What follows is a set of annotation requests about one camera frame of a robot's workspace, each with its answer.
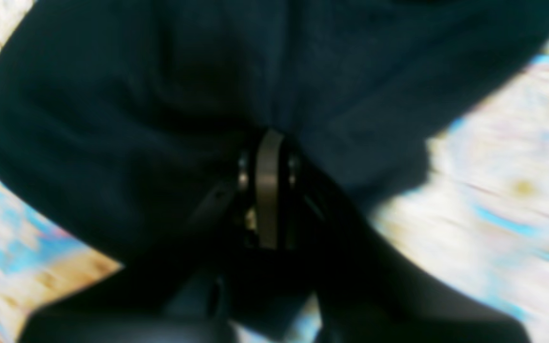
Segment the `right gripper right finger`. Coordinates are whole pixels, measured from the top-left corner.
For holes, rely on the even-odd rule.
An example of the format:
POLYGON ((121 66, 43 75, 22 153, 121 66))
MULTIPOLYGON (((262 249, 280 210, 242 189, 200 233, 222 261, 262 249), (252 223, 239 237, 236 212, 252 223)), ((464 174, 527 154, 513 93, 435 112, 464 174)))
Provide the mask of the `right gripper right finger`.
POLYGON ((529 343, 519 321, 406 259, 289 143, 282 169, 282 245, 296 258, 282 337, 313 295, 322 321, 315 343, 529 343))

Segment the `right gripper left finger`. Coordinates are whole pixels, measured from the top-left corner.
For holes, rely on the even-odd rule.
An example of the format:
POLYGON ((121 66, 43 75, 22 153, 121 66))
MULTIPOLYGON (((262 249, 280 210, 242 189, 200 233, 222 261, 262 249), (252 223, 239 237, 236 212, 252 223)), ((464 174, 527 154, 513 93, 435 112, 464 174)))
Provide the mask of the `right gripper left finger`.
POLYGON ((242 152, 183 226, 105 282, 35 313, 22 343, 235 343, 236 276, 272 275, 284 251, 284 136, 242 152))

